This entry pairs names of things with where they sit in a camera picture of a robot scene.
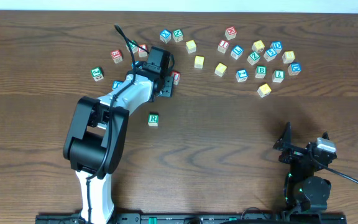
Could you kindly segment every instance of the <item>brown wooden surface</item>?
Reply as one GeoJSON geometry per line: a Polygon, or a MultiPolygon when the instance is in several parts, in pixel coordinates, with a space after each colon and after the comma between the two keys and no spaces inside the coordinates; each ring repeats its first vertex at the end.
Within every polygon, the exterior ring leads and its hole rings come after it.
{"type": "MultiPolygon", "coordinates": [[[[241,212],[282,205],[289,166],[272,149],[287,121],[300,146],[324,131],[337,144],[332,168],[358,179],[358,15],[226,14],[138,12],[0,11],[0,223],[33,223],[39,213],[71,213],[82,207],[80,185],[62,156],[77,101],[98,97],[130,69],[124,41],[113,30],[163,47],[175,55],[181,80],[173,98],[158,98],[130,118],[122,161],[114,173],[117,207],[143,212],[241,212]],[[226,27],[241,45],[239,60],[216,49],[226,27]],[[181,28],[184,40],[164,44],[164,28],[181,28]],[[197,52],[187,54],[194,39],[197,52]],[[303,71],[272,83],[272,72],[287,65],[267,63],[265,79],[255,79],[247,62],[254,41],[280,40],[294,50],[303,71]],[[110,51],[124,61],[114,64],[110,51]],[[204,69],[193,68],[195,55],[204,69]],[[216,65],[228,66],[220,78],[216,65]],[[104,69],[95,82],[94,67],[104,69]],[[236,70],[250,77],[237,83],[236,70]],[[273,92],[261,99],[267,82],[273,92]],[[150,111],[160,114],[149,128],[150,111]]],[[[358,222],[358,185],[325,170],[331,181],[329,211],[358,222]]]]}

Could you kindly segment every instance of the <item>table surface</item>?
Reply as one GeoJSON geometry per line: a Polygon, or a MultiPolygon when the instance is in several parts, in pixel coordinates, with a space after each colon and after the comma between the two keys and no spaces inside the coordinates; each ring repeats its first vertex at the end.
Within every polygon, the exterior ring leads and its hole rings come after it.
{"type": "MultiPolygon", "coordinates": [[[[63,143],[77,101],[110,92],[125,79],[131,57],[114,30],[175,55],[181,73],[172,98],[157,98],[130,117],[124,155],[113,175],[119,208],[162,212],[241,212],[247,207],[283,206],[289,165],[272,149],[291,121],[294,143],[305,146],[328,131],[337,156],[330,167],[358,179],[358,15],[20,12],[0,11],[0,223],[33,223],[39,213],[82,208],[80,185],[63,158],[63,143]],[[245,51],[239,60],[217,51],[224,30],[235,26],[245,51]],[[182,42],[164,44],[162,29],[181,29],[182,42]],[[185,41],[197,51],[187,54],[185,41]],[[281,41],[293,50],[302,72],[272,83],[275,69],[287,70],[279,53],[264,79],[247,63],[252,43],[281,41]],[[120,49],[115,64],[110,51],[120,49]],[[196,55],[204,68],[194,68],[196,55]],[[228,66],[223,77],[216,65],[228,66]],[[102,67],[104,80],[90,70],[102,67]],[[238,83],[235,73],[250,77],[238,83]],[[272,93],[260,98],[268,83],[272,93]],[[147,116],[160,114],[158,128],[147,116]]],[[[332,191],[328,211],[358,222],[358,185],[322,170],[332,191]]]]}

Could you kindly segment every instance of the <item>toy block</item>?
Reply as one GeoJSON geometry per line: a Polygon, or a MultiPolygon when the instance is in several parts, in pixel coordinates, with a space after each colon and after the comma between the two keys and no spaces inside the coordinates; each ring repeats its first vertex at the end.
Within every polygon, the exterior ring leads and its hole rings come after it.
{"type": "Polygon", "coordinates": [[[228,48],[229,48],[229,42],[221,40],[221,42],[218,45],[218,51],[225,54],[228,48]]]}
{"type": "Polygon", "coordinates": [[[97,67],[91,70],[93,79],[97,82],[103,79],[103,72],[102,69],[97,67]]]}
{"type": "Polygon", "coordinates": [[[247,61],[251,64],[251,65],[255,65],[260,59],[260,56],[257,52],[252,52],[249,56],[247,61]]]}
{"type": "Polygon", "coordinates": [[[171,32],[169,32],[169,30],[164,29],[161,33],[160,33],[160,40],[162,40],[162,42],[164,43],[168,43],[171,40],[171,32]]]}
{"type": "Polygon", "coordinates": [[[226,72],[226,69],[227,69],[227,66],[225,66],[222,63],[219,63],[219,65],[215,68],[215,74],[222,77],[224,75],[224,73],[226,72]]]}
{"type": "Polygon", "coordinates": [[[157,114],[149,114],[149,126],[158,126],[158,115],[157,114]]]}
{"type": "Polygon", "coordinates": [[[122,62],[122,55],[119,50],[115,50],[111,52],[111,57],[114,63],[122,62]]]}
{"type": "Polygon", "coordinates": [[[264,84],[264,85],[260,86],[258,89],[259,96],[262,98],[269,95],[271,91],[272,91],[272,89],[269,87],[268,84],[264,84]]]}
{"type": "Polygon", "coordinates": [[[283,63],[292,63],[295,60],[295,54],[293,51],[284,52],[283,54],[283,63]]]}
{"type": "Polygon", "coordinates": [[[237,35],[237,31],[234,27],[229,27],[226,29],[224,35],[228,40],[234,39],[237,35]]]}
{"type": "Polygon", "coordinates": [[[133,43],[137,44],[137,42],[135,40],[131,40],[131,41],[128,41],[128,43],[129,43],[129,45],[130,45],[130,47],[132,49],[132,52],[136,53],[137,52],[137,47],[133,43]]]}
{"type": "MultiPolygon", "coordinates": [[[[147,50],[147,46],[145,44],[142,44],[139,47],[143,47],[145,50],[147,50]]],[[[139,47],[139,57],[147,57],[147,52],[139,47]]]]}
{"type": "Polygon", "coordinates": [[[274,49],[267,49],[264,55],[266,61],[271,61],[277,56],[277,52],[274,49]]]}
{"type": "Polygon", "coordinates": [[[179,72],[172,72],[171,77],[173,77],[173,84],[177,85],[180,80],[180,73],[179,72]]]}
{"type": "Polygon", "coordinates": [[[248,73],[245,69],[238,70],[236,73],[237,82],[244,82],[248,78],[248,73]]]}
{"type": "Polygon", "coordinates": [[[280,41],[276,41],[270,45],[270,48],[275,50],[277,53],[280,53],[281,50],[283,50],[283,45],[281,44],[280,41]]]}
{"type": "Polygon", "coordinates": [[[284,80],[284,71],[276,70],[273,72],[273,82],[280,83],[284,80]]]}
{"type": "Polygon", "coordinates": [[[289,75],[297,75],[301,72],[301,65],[299,63],[292,63],[288,66],[289,75]]]}
{"type": "Polygon", "coordinates": [[[173,39],[175,42],[179,42],[183,40],[183,33],[181,32],[180,29],[173,31],[173,39]]]}
{"type": "Polygon", "coordinates": [[[136,67],[142,69],[142,66],[139,66],[139,67],[137,66],[138,63],[139,63],[139,61],[136,61],[136,62],[135,62],[136,67]]]}
{"type": "Polygon", "coordinates": [[[257,53],[264,51],[265,45],[261,40],[258,40],[252,44],[252,50],[257,53]]]}
{"type": "Polygon", "coordinates": [[[234,59],[239,59],[242,55],[242,53],[244,52],[244,49],[241,48],[240,46],[236,45],[233,50],[231,50],[231,54],[230,56],[232,56],[234,59]]]}
{"type": "Polygon", "coordinates": [[[203,65],[204,65],[204,57],[196,56],[196,58],[194,59],[194,67],[203,68],[203,65]]]}
{"type": "Polygon", "coordinates": [[[113,83],[112,83],[112,86],[111,86],[111,88],[112,88],[112,90],[115,90],[116,88],[118,88],[120,85],[122,84],[122,81],[114,81],[113,83]]]}
{"type": "Polygon", "coordinates": [[[266,67],[265,66],[256,66],[255,78],[265,78],[266,76],[266,67]]]}
{"type": "Polygon", "coordinates": [[[194,40],[189,40],[188,42],[186,42],[186,50],[187,50],[187,53],[189,53],[189,54],[196,52],[196,50],[197,50],[196,42],[194,42],[194,40]]]}

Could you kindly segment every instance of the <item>white backdrop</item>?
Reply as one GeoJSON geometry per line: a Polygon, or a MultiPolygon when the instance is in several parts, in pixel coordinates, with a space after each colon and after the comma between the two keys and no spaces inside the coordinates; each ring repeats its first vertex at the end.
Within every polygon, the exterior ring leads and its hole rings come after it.
{"type": "Polygon", "coordinates": [[[0,0],[0,9],[358,13],[358,0],[0,0]]]}

